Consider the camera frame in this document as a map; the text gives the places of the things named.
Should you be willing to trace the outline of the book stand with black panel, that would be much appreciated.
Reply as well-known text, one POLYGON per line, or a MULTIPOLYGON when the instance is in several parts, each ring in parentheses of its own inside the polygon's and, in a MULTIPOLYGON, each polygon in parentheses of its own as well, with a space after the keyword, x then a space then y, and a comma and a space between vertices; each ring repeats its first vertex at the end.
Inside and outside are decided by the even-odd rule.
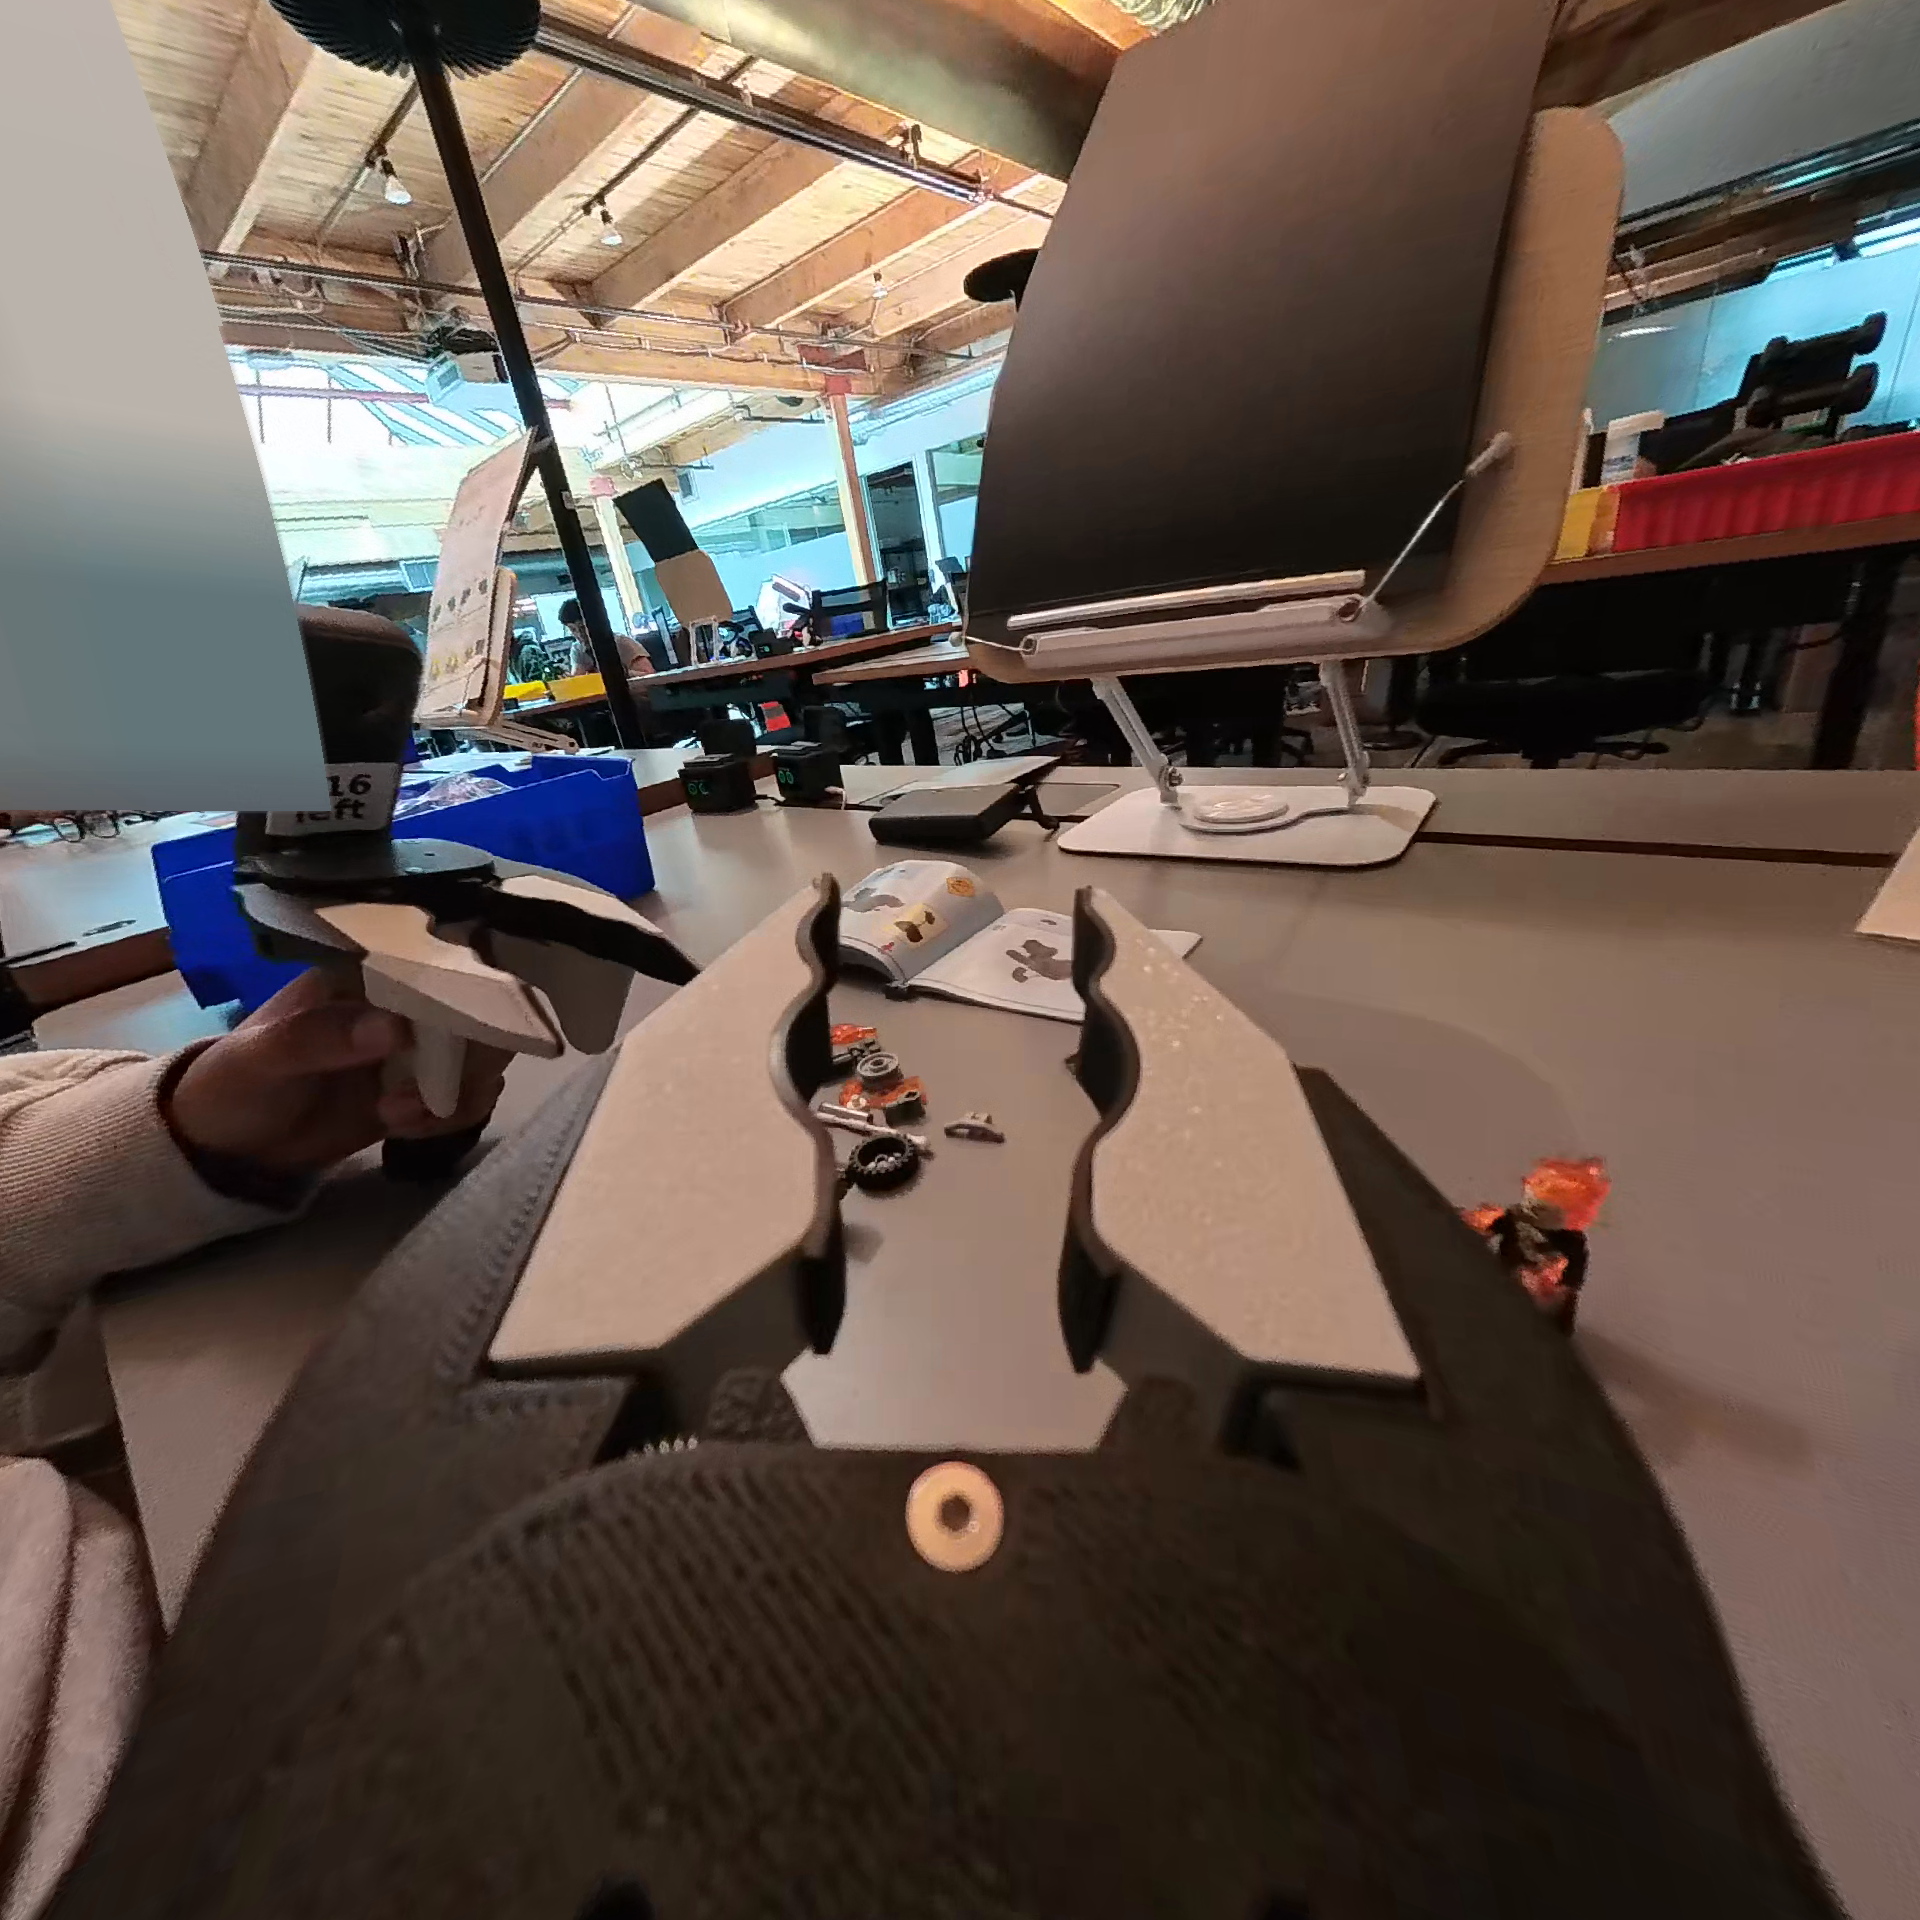
POLYGON ((1620 224, 1559 4, 1210 4, 1123 53, 995 380, 965 647, 1143 780, 1081 857, 1360 873, 1354 669, 1470 643, 1564 527, 1620 224))

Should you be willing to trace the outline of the long wooden table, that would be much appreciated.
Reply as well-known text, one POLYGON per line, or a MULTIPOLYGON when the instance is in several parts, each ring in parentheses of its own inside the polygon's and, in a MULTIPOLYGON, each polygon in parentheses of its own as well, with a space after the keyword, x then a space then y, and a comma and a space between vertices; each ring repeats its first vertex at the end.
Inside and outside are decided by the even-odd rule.
POLYGON ((1539 576, 1541 588, 1567 588, 1606 580, 1643 580, 1700 570, 1749 570, 1826 559, 1834 553, 1858 559, 1851 593, 1839 621, 1838 662, 1829 671, 1824 702, 1816 715, 1813 770, 1839 771, 1851 768, 1860 730, 1875 694, 1884 650, 1893 588, 1917 544, 1917 512, 1883 518, 1849 518, 1824 527, 1796 527, 1736 538, 1628 548, 1571 561, 1549 561, 1539 576))

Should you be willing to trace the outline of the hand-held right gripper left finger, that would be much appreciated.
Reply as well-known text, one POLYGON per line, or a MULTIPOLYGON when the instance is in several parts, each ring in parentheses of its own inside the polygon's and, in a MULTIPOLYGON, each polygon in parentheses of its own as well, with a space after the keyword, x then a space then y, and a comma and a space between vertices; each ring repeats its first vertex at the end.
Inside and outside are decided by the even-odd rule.
POLYGON ((846 1259, 812 1095, 841 892, 814 877, 618 1045, 488 1348, 499 1375, 727 1375, 830 1354, 846 1259))

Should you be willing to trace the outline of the black power bank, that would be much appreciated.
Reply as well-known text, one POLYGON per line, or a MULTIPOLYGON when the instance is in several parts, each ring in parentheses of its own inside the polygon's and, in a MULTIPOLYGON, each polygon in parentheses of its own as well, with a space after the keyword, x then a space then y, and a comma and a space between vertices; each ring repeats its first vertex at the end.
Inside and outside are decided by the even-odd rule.
POLYGON ((873 809, 866 828, 883 846, 978 850, 1000 829, 1033 821, 1054 833, 1062 821, 1030 781, 930 784, 901 790, 873 809))

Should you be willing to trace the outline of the black floor lamp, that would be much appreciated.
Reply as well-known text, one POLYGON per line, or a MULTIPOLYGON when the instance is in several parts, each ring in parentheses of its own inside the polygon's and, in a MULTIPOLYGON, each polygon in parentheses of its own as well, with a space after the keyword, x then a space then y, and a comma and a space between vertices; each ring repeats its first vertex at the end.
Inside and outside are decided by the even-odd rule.
POLYGON ((632 675, 618 656, 611 633, 587 532, 581 529, 573 507, 563 455, 554 439, 538 372, 519 318, 514 286, 507 275, 482 181, 465 142, 465 127, 451 92, 454 76, 492 76, 532 49, 540 26, 540 4, 272 3, 272 9, 312 48, 362 71, 403 71, 416 83, 441 157, 455 231, 465 241, 472 272, 488 311, 494 344, 514 387, 519 417, 538 440, 534 465, 554 516, 554 532, 563 551, 573 596, 579 598, 593 669, 603 682, 611 730, 618 746, 636 750, 644 741, 644 721, 632 691, 632 675))

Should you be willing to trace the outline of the person's left forearm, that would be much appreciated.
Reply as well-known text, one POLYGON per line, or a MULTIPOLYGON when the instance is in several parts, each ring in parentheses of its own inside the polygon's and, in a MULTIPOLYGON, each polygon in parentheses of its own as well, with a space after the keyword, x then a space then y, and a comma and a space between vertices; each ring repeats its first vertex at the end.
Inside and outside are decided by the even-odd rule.
POLYGON ((295 1219, 316 1174, 186 1144, 173 1093, 211 1051, 32 1051, 2 1061, 2 1370, 27 1373, 88 1290, 295 1219))

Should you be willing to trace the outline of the pile of lego pieces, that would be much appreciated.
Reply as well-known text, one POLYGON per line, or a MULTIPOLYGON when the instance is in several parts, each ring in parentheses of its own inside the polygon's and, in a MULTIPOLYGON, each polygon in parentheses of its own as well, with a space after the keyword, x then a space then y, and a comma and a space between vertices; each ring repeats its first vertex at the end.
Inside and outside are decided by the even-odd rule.
POLYGON ((930 1115, 924 1077, 901 1066, 900 1053, 885 1043, 875 1024, 863 1021, 834 1021, 826 1029, 826 1048, 830 1073, 826 1082, 812 1098, 812 1115, 841 1147, 836 1164, 840 1186, 841 1165, 859 1137, 901 1136, 911 1140, 924 1155, 919 1176, 933 1165, 943 1144, 968 1144, 944 1137, 943 1130, 954 1117, 938 1122, 930 1115))

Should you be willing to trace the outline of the blue storage bin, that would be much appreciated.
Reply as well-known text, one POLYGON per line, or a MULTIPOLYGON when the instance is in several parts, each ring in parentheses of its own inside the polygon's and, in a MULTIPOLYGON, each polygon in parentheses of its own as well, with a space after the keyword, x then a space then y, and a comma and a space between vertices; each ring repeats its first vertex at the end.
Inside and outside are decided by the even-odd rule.
MULTIPOLYGON (((459 843, 497 859, 583 879, 621 900, 653 888, 636 780, 609 756, 540 756, 464 774, 468 794, 429 804, 444 778, 406 778, 394 834, 459 843)), ((203 1008, 257 1011, 300 976, 263 958, 233 900, 233 829, 208 828, 151 850, 174 971, 203 1008)))

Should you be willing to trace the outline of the row of coloured storage bins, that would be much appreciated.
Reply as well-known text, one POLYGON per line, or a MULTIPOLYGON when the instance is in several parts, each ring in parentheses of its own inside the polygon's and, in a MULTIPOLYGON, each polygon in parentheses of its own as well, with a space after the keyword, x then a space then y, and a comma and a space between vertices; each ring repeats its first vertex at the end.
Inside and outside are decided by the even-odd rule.
POLYGON ((1917 428, 1571 493, 1557 563, 1865 527, 1917 512, 1917 428))

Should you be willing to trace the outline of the lego instruction booklet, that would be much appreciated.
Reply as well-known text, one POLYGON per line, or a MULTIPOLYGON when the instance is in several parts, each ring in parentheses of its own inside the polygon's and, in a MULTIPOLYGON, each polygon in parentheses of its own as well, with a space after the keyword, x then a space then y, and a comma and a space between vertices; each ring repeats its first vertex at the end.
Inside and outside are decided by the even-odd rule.
POLYGON ((1002 908, 970 867, 908 857, 856 879, 840 900, 841 967, 900 996, 933 996, 1007 1016, 1078 1024, 1072 915, 1002 908))

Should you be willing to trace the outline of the black and tan board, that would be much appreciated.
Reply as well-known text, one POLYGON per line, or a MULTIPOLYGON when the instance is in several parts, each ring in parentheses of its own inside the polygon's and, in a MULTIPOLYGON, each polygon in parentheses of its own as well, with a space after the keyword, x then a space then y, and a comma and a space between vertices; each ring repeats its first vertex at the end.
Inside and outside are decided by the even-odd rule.
POLYGON ((663 481, 647 481, 611 497, 617 514, 647 551, 678 626, 696 630, 731 620, 727 582, 696 544, 677 493, 663 481))

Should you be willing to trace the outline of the person's left hand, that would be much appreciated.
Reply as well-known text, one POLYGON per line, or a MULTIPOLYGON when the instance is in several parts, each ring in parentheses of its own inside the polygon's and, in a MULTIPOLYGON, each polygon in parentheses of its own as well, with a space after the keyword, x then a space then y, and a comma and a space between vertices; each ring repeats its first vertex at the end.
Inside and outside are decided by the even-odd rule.
POLYGON ((223 1038, 164 1068, 161 1125, 205 1186, 312 1181, 385 1144, 475 1137, 512 1055, 472 1043, 451 1113, 416 1082, 414 1029, 340 973, 302 973, 223 1038))

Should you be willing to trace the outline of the orange flame lego minifigure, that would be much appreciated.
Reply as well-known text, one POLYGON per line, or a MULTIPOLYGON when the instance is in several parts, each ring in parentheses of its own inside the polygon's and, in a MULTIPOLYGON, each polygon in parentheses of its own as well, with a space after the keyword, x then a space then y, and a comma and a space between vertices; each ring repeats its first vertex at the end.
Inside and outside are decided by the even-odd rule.
POLYGON ((1477 1202, 1459 1212, 1561 1337, 1577 1325, 1588 1235, 1612 1187, 1598 1159, 1551 1155, 1526 1171, 1514 1202, 1477 1202))

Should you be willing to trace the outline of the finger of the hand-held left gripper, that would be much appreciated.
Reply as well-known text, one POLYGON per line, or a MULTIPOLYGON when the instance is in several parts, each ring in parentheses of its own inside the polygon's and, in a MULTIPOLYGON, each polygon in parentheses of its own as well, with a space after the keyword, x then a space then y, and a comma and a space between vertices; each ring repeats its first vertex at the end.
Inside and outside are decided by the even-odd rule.
POLYGON ((698 964, 614 894, 572 877, 512 875, 482 888, 478 949, 544 998, 563 1043, 607 1053, 636 977, 681 988, 698 964))
POLYGON ((538 993, 441 937, 418 904, 322 904, 319 919, 359 947, 371 1004, 455 1039, 538 1058, 563 1053, 538 993))

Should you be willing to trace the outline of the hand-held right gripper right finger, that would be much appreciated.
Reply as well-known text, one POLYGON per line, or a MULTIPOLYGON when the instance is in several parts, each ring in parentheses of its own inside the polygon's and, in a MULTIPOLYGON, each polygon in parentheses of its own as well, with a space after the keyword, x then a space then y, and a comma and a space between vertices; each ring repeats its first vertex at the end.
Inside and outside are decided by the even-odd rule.
POLYGON ((1076 1081, 1061 1329, 1078 1373, 1418 1384, 1289 1053, 1108 889, 1072 903, 1076 1081))

